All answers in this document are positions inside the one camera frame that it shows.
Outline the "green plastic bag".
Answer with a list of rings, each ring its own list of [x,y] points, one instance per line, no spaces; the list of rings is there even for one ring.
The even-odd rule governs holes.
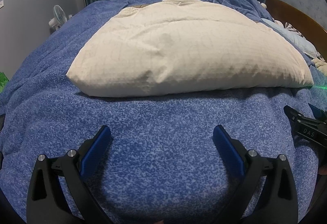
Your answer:
[[[4,87],[8,82],[9,79],[7,78],[7,76],[3,72],[0,72],[0,92],[3,91]]]

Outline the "blue fleece blanket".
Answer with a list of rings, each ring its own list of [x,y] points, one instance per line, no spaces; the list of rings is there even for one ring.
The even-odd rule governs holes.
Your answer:
[[[207,223],[230,198],[230,177],[212,140],[218,124],[264,157],[285,154],[304,217],[318,174],[318,150],[291,134],[283,108],[307,117],[326,109],[326,77],[313,65],[314,86],[249,88],[110,99],[82,94],[66,77],[72,61],[121,9],[161,0],[107,0],[88,5],[34,50],[1,93],[1,189],[26,215],[28,186],[38,155],[59,157],[101,126],[113,142],[88,187],[115,223]]]

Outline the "striped plush toy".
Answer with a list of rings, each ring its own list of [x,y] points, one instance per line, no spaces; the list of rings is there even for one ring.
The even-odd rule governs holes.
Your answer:
[[[305,39],[305,36],[298,29],[296,29],[291,23],[286,22],[284,28],[290,32],[296,33],[298,36]]]

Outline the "light blue pillow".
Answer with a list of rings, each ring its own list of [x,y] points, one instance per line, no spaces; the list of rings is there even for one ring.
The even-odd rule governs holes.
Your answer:
[[[307,41],[305,37],[300,36],[296,31],[290,31],[284,28],[280,21],[270,21],[265,18],[262,18],[262,21],[297,47],[300,51],[308,54],[312,58],[317,58],[319,56],[319,52],[310,41]]]

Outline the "white electric fan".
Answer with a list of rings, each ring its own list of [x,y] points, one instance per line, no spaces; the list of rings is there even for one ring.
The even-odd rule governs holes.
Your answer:
[[[65,11],[60,5],[53,7],[54,17],[49,21],[49,27],[51,30],[57,31],[60,29],[69,19],[73,17],[72,14],[66,15]]]

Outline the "brown wooden headboard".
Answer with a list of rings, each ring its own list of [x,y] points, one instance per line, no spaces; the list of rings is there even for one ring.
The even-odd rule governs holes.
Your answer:
[[[281,0],[265,0],[270,15],[283,24],[291,23],[304,37],[310,41],[326,60],[327,33],[320,24],[307,14]]]

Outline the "cream hooded puffer jacket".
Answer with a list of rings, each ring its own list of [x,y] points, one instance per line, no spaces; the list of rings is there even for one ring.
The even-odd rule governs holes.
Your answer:
[[[66,75],[84,94],[111,98],[314,83],[301,53],[277,32],[200,0],[122,9]]]

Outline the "cream fluffy plush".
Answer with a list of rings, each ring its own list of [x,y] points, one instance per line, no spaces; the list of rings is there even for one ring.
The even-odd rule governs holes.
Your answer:
[[[312,62],[314,63],[315,67],[321,72],[323,73],[325,76],[327,76],[327,63],[319,60],[318,58],[314,58],[312,60]]]

